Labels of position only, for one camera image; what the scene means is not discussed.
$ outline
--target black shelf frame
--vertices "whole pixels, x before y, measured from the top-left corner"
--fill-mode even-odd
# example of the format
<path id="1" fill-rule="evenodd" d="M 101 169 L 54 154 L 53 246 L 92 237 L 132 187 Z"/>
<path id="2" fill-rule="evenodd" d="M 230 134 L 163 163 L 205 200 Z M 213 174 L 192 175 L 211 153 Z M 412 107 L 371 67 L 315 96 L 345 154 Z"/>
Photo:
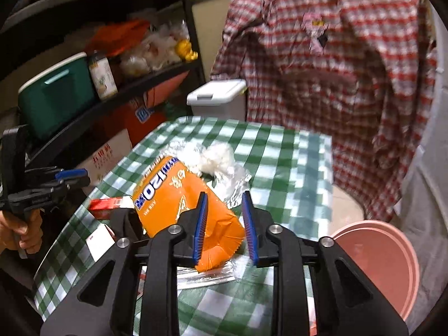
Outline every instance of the black shelf frame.
<path id="1" fill-rule="evenodd" d="M 147 7 L 161 10 L 181 3 L 192 47 L 198 52 L 194 62 L 176 64 L 136 79 L 119 89 L 109 100 L 98 102 L 69 122 L 46 143 L 34 148 L 28 168 L 44 167 L 85 133 L 101 116 L 143 95 L 158 84 L 189 71 L 192 87 L 205 84 L 199 42 L 190 0 L 40 0 L 6 19 L 18 0 L 6 0 L 0 6 L 0 51 L 7 59 L 0 61 L 0 80 L 13 70 L 64 41 L 66 34 L 89 22 L 124 21 L 129 13 Z"/>
<path id="2" fill-rule="evenodd" d="M 89 22 L 124 21 L 144 7 L 157 10 L 185 0 L 39 0 L 10 16 L 0 29 L 0 80 L 38 54 L 64 42 Z"/>
<path id="3" fill-rule="evenodd" d="M 59 153 L 86 132 L 98 118 L 111 113 L 114 109 L 126 104 L 134 97 L 141 97 L 143 93 L 158 84 L 181 73 L 193 71 L 198 68 L 202 69 L 202 63 L 199 60 L 190 63 L 179 63 L 147 76 L 140 77 L 125 85 L 118 90 L 115 96 L 112 96 L 108 100 L 98 102 L 93 107 L 87 109 L 56 133 L 42 147 L 37 149 L 31 156 L 27 168 L 39 168 L 48 165 Z"/>

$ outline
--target black gripper frame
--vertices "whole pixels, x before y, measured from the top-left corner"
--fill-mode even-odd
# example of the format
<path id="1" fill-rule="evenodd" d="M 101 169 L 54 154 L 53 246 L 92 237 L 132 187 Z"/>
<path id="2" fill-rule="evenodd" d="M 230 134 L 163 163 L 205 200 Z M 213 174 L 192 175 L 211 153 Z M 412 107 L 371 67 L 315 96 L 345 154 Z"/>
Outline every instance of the black gripper frame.
<path id="1" fill-rule="evenodd" d="M 193 243 L 201 208 L 207 213 L 204 192 L 197 207 L 183 212 L 177 225 L 149 240 L 119 239 L 70 289 L 40 335 L 131 336 L 139 276 L 146 265 L 139 334 L 178 336 L 176 267 L 196 265 Z"/>
<path id="2" fill-rule="evenodd" d="M 310 334 L 305 265 L 310 268 L 318 336 L 409 335 L 400 315 L 336 241 L 299 238 L 275 225 L 268 211 L 255 208 L 248 191 L 244 196 L 257 237 L 256 265 L 274 266 L 273 336 Z"/>
<path id="3" fill-rule="evenodd" d="M 57 167 L 25 169 L 26 125 L 3 132 L 0 171 L 3 194 L 0 210 L 12 212 L 23 221 L 30 211 L 57 204 L 70 189 L 86 187 L 86 170 L 64 171 Z M 63 179 L 57 175 L 65 174 Z"/>

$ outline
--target floor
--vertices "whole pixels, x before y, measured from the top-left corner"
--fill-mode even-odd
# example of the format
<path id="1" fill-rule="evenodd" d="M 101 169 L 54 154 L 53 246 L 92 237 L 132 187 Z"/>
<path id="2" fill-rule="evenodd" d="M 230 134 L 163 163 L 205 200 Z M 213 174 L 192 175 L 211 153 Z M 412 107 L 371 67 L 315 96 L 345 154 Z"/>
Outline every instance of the floor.
<path id="1" fill-rule="evenodd" d="M 328 226 L 328 234 L 331 235 L 349 223 L 363 219 L 364 212 L 361 206 L 346 192 L 333 185 L 333 216 Z"/>

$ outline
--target plastic bag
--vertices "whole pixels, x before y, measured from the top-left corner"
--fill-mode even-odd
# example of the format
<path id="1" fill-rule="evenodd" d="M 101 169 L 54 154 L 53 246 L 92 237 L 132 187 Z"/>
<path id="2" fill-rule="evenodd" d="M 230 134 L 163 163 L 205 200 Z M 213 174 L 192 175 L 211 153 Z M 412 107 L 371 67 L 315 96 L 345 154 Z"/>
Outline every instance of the plastic bag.
<path id="1" fill-rule="evenodd" d="M 151 69 L 143 57 L 143 52 L 132 50 L 122 54 L 120 68 L 128 78 L 136 78 L 148 74 Z"/>
<path id="2" fill-rule="evenodd" d="M 163 29 L 148 34 L 141 43 L 143 57 L 152 70 L 159 70 L 167 65 L 181 62 L 174 51 L 176 41 L 169 35 L 163 34 Z"/>
<path id="3" fill-rule="evenodd" d="M 239 206 L 243 193 L 249 189 L 252 175 L 235 161 L 234 151 L 227 143 L 205 148 L 195 141 L 173 141 L 160 152 L 179 158 L 197 176 L 203 173 L 214 176 L 215 185 L 211 189 L 227 208 Z"/>
<path id="4" fill-rule="evenodd" d="M 184 20 L 180 23 L 172 24 L 169 33 L 176 41 L 181 41 L 183 39 L 190 40 L 187 24 Z"/>
<path id="5" fill-rule="evenodd" d="M 93 51 L 99 50 L 107 57 L 115 57 L 137 46 L 150 25 L 145 20 L 131 20 L 102 26 L 90 40 L 85 51 L 90 55 Z"/>

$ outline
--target plastic wrap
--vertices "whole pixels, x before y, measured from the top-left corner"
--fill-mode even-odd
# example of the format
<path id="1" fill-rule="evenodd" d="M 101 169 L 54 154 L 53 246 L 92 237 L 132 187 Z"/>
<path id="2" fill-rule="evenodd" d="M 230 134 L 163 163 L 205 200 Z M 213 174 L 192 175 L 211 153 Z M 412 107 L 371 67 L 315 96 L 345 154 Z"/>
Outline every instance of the plastic wrap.
<path id="1" fill-rule="evenodd" d="M 140 280 L 138 282 L 137 297 L 143 294 L 143 287 L 146 280 L 146 269 L 142 267 L 140 272 Z M 211 285 L 221 284 L 235 280 L 234 266 L 232 262 L 227 261 L 221 268 L 216 268 L 198 273 L 194 269 L 178 267 L 178 290 L 208 287 Z"/>
<path id="2" fill-rule="evenodd" d="M 229 209 L 239 206 L 244 191 L 249 189 L 252 175 L 235 161 L 234 151 L 227 143 L 214 143 L 206 148 L 196 141 L 173 141 L 160 153 L 177 157 L 197 176 L 203 173 L 213 176 L 214 186 L 209 187 Z"/>

